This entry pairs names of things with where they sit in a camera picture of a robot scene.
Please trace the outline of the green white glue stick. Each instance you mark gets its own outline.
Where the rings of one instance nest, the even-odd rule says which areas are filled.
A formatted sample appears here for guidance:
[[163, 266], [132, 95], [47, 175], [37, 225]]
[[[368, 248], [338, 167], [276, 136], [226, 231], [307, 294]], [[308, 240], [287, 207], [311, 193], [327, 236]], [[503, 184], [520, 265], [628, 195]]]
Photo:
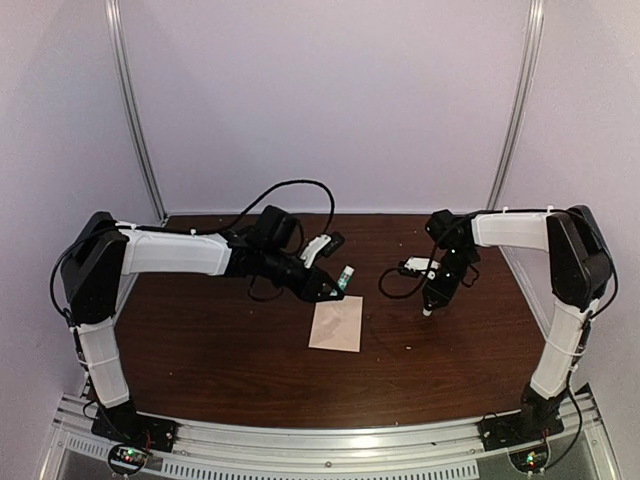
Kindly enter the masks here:
[[354, 274], [354, 268], [351, 266], [346, 265], [343, 269], [343, 271], [341, 272], [338, 281], [337, 281], [337, 285], [339, 287], [339, 289], [341, 291], [345, 291], [352, 276]]

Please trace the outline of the beige envelope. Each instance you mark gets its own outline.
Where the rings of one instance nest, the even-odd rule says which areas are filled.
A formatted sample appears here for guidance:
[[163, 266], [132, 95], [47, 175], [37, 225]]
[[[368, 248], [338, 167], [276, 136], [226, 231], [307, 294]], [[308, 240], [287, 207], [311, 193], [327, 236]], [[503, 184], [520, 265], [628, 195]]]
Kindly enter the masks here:
[[339, 301], [315, 306], [308, 347], [359, 353], [363, 319], [363, 298], [346, 296]]

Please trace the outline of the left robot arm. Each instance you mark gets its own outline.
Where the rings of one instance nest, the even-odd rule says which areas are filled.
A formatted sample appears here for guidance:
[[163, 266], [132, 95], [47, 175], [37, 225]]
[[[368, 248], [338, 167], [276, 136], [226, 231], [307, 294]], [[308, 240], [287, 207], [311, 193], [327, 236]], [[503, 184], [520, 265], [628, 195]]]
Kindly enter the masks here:
[[52, 269], [66, 303], [59, 313], [75, 334], [80, 361], [98, 405], [107, 412], [106, 429], [123, 444], [144, 433], [126, 378], [116, 329], [145, 276], [204, 276], [265, 279], [310, 304], [341, 300], [344, 290], [319, 262], [344, 243], [330, 227], [289, 247], [301, 220], [274, 205], [250, 224], [170, 229], [94, 212]]

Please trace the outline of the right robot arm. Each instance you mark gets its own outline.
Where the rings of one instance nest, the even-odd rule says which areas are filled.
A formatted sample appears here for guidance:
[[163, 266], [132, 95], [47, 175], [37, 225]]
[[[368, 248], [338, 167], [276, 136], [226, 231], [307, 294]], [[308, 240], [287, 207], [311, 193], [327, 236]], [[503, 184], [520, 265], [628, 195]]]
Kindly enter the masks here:
[[523, 412], [513, 419], [519, 440], [535, 440], [551, 424], [551, 413], [569, 392], [569, 377], [585, 350], [589, 324], [614, 264], [591, 210], [503, 209], [454, 214], [440, 210], [425, 225], [444, 254], [427, 268], [422, 286], [426, 316], [447, 306], [479, 261], [479, 248], [508, 247], [547, 253], [554, 297], [551, 329], [538, 365], [522, 394]]

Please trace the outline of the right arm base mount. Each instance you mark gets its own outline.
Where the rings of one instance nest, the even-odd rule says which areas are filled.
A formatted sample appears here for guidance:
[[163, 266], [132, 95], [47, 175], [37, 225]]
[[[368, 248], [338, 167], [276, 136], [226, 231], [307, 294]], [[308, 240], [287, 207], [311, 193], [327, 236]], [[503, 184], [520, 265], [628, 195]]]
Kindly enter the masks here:
[[557, 404], [533, 401], [525, 402], [515, 413], [485, 414], [477, 427], [485, 451], [541, 442], [565, 430]]

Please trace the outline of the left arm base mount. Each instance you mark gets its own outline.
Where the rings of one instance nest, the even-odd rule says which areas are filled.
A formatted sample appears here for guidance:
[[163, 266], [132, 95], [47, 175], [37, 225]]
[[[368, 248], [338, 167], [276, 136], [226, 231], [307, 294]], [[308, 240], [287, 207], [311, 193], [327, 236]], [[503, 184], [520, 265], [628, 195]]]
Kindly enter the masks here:
[[97, 401], [91, 432], [102, 438], [143, 450], [171, 453], [178, 424], [174, 420], [139, 413], [132, 400], [106, 408]]

